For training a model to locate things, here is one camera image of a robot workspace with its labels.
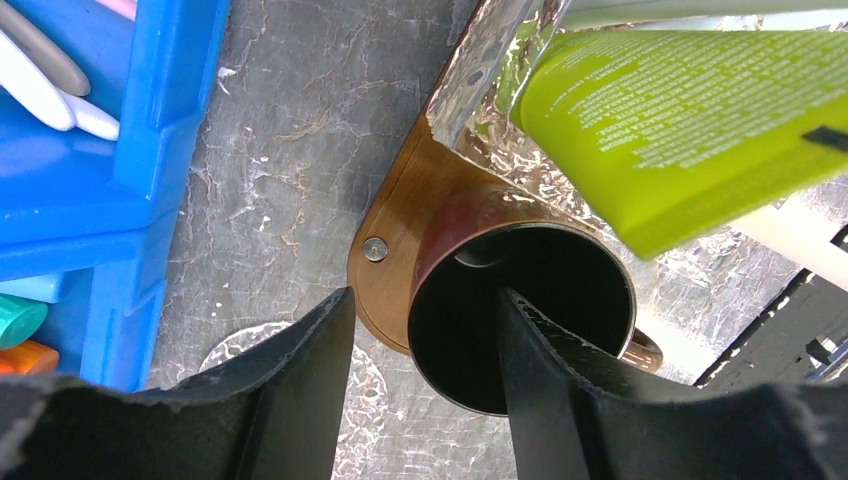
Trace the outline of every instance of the orange bottle cap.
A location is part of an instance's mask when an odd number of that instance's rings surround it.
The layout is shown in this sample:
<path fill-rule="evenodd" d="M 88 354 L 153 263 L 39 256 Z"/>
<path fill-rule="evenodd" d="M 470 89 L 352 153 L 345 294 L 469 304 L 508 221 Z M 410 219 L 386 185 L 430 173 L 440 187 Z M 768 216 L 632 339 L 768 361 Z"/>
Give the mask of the orange bottle cap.
<path fill-rule="evenodd" d="M 52 373 L 59 364 L 59 352 L 27 340 L 15 348 L 0 350 L 0 362 L 11 364 L 20 375 Z"/>

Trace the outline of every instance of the white object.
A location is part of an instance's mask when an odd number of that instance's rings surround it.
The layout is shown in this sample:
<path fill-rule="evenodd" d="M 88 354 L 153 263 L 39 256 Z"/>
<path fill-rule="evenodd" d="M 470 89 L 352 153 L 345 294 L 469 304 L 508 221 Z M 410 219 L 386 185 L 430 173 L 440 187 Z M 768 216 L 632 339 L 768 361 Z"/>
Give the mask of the white object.
<path fill-rule="evenodd" d="M 80 97 L 75 97 L 61 90 L 59 90 L 59 94 L 62 95 L 65 102 L 68 103 L 68 106 L 74 112 L 77 127 L 80 130 L 84 130 L 105 140 L 115 141 L 118 139 L 121 126 L 111 115 Z"/>
<path fill-rule="evenodd" d="M 848 292 L 848 253 L 804 228 L 803 219 L 794 217 L 768 206 L 730 225 Z"/>
<path fill-rule="evenodd" d="M 15 97 L 35 118 L 56 130 L 67 131 L 77 124 L 62 95 L 0 30 L 0 86 Z"/>
<path fill-rule="evenodd" d="M 56 88 L 2 30 L 0 86 L 51 128 L 67 131 L 79 127 L 105 140 L 118 139 L 117 120 L 88 101 Z"/>
<path fill-rule="evenodd" d="M 811 12 L 772 13 L 763 15 L 757 25 L 756 15 L 694 17 L 635 25 L 633 30 L 812 30 L 848 21 L 848 9 L 814 10 Z"/>
<path fill-rule="evenodd" d="M 685 17 L 837 8 L 845 8 L 845 0 L 572 0 L 562 27 L 576 30 Z"/>

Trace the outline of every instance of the screw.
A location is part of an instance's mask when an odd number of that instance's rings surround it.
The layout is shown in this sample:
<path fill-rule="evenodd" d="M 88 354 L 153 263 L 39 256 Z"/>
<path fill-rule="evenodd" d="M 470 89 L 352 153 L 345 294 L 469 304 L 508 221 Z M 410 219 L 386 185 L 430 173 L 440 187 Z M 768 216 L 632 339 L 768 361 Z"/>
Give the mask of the screw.
<path fill-rule="evenodd" d="M 362 244 L 362 253 L 365 254 L 365 258 L 368 260 L 378 263 L 382 262 L 386 258 L 386 255 L 389 254 L 389 247 L 382 238 L 369 237 Z"/>

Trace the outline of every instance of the marble countertop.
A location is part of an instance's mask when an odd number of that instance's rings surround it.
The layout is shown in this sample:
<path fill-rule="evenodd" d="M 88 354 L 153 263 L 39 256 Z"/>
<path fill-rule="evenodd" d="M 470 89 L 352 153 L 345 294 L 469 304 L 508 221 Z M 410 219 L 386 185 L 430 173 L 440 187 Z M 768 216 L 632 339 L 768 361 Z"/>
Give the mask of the marble countertop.
<path fill-rule="evenodd" d="M 353 235 L 474 0 L 234 0 L 171 247 L 148 386 L 346 284 Z M 336 478 L 515 478 L 506 419 L 439 397 L 357 326 Z"/>

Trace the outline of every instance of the countertop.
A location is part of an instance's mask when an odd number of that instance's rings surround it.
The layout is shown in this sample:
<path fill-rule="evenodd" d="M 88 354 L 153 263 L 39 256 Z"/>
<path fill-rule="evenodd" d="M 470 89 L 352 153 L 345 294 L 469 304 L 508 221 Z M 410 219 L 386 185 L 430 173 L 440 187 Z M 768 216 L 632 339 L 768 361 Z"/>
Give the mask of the countertop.
<path fill-rule="evenodd" d="M 346 284 L 353 235 L 474 3 L 234 0 L 149 387 Z M 442 399 L 361 325 L 339 439 L 336 478 L 515 478 L 506 419 Z"/>

